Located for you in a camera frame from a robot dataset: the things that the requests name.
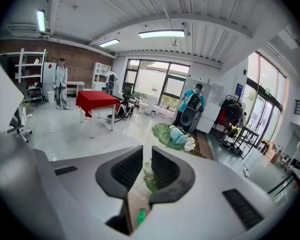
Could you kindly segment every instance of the ceiling light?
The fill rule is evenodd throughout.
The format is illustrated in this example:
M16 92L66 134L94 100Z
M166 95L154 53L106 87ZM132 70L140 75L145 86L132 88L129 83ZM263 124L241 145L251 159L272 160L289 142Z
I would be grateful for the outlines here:
M156 37L177 37L184 38L184 30L155 30L155 31L146 31L139 33L141 38L156 38Z
M102 44L100 44L99 46L100 47L106 47L106 46L110 46L110 45L114 45L114 44L117 44L119 43L120 41L118 39L113 39L111 41L108 41L108 42L104 42Z
M45 28L45 13L43 10L37 10L36 11L36 18L38 20L38 26L39 26L39 30L40 32L45 32L46 28Z

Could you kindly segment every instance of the white desk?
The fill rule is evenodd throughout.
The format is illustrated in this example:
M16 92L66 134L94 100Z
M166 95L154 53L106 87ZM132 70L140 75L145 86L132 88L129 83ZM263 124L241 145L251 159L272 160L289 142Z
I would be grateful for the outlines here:
M69 86L76 86L76 96L78 97L78 92L79 91L83 91L84 88L85 88L85 83L84 82L81 82L81 81L67 81L66 82L66 88L67 88L67 91L68 91L68 85Z

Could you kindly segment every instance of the table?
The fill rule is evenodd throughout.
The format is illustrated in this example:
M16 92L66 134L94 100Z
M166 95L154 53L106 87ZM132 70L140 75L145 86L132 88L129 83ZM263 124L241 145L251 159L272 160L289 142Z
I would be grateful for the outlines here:
M70 90L68 90L68 86L76 86L76 96L78 97L78 92L84 90L85 83L81 82L81 81L67 81L66 88L67 88L67 91L70 91Z
M119 109L120 100L116 97L113 97L103 91L98 90L80 90L76 98L75 103L80 108L80 121L84 121L84 112L85 116L93 120L92 111L98 111L98 118L100 117L100 111L112 109L112 119L111 119L111 131L114 130L115 124L115 112L116 105ZM90 123L90 136L93 139L93 121Z
M250 135L252 135L251 139L253 139L254 137L256 137L256 138L255 138L253 144L251 145L249 151L246 153L246 155L241 157L242 159L244 159L249 154L249 152L251 151L253 146L256 144L257 139L259 138L259 133L255 132L254 130L243 125L240 134L236 137L233 144L236 145L237 142L239 143L240 137L242 137L243 139L242 139L241 143L239 143L239 146L237 146L239 148L241 146L241 144L244 142L247 135L248 135L248 137L250 137Z

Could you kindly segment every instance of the ceiling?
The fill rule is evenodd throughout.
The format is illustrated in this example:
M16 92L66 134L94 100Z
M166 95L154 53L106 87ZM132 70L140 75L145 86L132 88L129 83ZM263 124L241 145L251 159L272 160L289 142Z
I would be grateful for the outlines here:
M2 21L0 39L39 38L34 29L37 9L45 11L47 39L68 40L111 55L168 52L213 62L224 71L291 23L276 0L16 0ZM162 29L184 29L186 36L138 35ZM112 39L120 43L99 46Z

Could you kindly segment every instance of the brick wall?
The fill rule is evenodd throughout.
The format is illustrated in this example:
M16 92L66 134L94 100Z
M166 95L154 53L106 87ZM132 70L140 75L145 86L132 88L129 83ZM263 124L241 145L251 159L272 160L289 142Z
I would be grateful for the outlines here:
M91 88L92 76L96 62L113 65L114 59L91 50L66 44L41 40L5 40L0 41L0 54L20 52L47 51L46 62L64 58L68 69L68 81L82 81L85 88Z

